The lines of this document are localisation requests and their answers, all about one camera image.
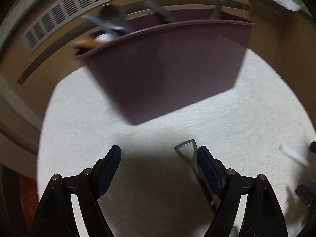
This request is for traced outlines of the white plastic spoon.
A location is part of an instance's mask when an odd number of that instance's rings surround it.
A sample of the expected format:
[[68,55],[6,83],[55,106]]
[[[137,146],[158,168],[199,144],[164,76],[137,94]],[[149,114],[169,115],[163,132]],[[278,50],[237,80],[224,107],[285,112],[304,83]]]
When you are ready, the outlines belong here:
[[279,150],[288,156],[289,158],[293,159],[297,163],[300,163],[306,167],[309,167],[309,161],[305,159],[303,156],[300,154],[296,153],[294,150],[292,150],[289,146],[286,146],[284,144],[279,146]]

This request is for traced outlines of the metal shovel-shaped spoon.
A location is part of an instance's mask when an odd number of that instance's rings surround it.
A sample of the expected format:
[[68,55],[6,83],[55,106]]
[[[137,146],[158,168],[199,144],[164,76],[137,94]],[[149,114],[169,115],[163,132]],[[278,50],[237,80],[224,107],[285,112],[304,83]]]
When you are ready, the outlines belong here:
[[[184,150],[186,148],[188,148],[188,150],[190,151],[190,154],[192,155],[191,158],[189,158],[187,155],[182,153],[182,150]],[[202,188],[202,191],[207,199],[209,206],[211,207],[211,210],[214,213],[217,212],[217,206],[214,202],[212,192],[209,189],[207,181],[206,181],[205,177],[203,176],[202,171],[200,170],[199,165],[198,165],[198,160],[197,160],[198,148],[197,148],[196,141],[194,139],[190,139],[188,141],[182,142],[182,143],[176,145],[174,147],[174,150],[175,150],[176,154],[182,160],[186,161],[186,163],[189,164],[189,166],[193,170],[193,173],[194,173],[196,180],[198,181],[198,183],[200,184],[200,187]]]

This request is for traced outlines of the wooden spoon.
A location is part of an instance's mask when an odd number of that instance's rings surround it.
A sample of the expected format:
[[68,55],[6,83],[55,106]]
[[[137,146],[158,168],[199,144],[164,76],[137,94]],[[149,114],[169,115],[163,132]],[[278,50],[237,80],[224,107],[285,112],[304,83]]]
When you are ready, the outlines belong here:
[[78,38],[75,40],[72,40],[71,45],[76,49],[94,49],[100,45],[102,45],[101,42],[96,41],[94,38],[91,37],[85,37],[85,38]]

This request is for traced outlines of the metal spoon with white ball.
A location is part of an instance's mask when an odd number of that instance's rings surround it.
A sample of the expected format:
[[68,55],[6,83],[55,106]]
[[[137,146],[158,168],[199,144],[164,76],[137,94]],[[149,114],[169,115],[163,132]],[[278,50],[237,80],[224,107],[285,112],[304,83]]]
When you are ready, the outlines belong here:
[[98,35],[94,40],[96,42],[99,42],[99,43],[107,43],[107,42],[113,41],[115,39],[116,39],[116,37],[113,34],[104,33],[104,34]]

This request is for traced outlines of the blue handled utensil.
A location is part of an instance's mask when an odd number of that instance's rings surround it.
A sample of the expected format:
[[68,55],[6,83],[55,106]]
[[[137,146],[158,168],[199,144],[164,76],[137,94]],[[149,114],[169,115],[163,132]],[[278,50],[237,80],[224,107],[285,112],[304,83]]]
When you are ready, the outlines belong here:
[[120,37],[121,34],[129,34],[130,32],[121,25],[114,24],[112,22],[106,22],[96,16],[88,14],[80,16],[80,19],[86,20],[100,27],[105,33],[113,35],[115,38]]

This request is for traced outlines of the black thin utensil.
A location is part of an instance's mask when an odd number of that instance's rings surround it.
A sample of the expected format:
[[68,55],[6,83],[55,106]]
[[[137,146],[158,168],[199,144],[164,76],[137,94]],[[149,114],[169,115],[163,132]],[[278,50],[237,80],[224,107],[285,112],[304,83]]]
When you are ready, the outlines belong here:
[[167,23],[175,23],[178,22],[177,18],[168,10],[161,7],[158,3],[152,0],[144,1],[144,5],[151,9],[160,20]]

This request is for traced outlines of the red object at left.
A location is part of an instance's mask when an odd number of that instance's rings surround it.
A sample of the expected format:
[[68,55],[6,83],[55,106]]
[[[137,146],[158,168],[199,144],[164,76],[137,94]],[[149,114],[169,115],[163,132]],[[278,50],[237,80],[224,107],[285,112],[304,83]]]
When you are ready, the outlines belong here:
[[20,175],[20,199],[25,223],[30,232],[39,204],[36,180]]

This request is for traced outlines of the dark purple utensil caddy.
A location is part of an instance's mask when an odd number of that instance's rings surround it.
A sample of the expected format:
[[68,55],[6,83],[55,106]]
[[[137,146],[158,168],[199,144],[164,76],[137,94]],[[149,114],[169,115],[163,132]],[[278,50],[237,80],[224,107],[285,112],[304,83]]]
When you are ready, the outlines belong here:
[[252,22],[229,13],[211,19],[207,7],[172,13],[175,23],[134,17],[133,33],[75,53],[132,125],[232,89],[241,69]]

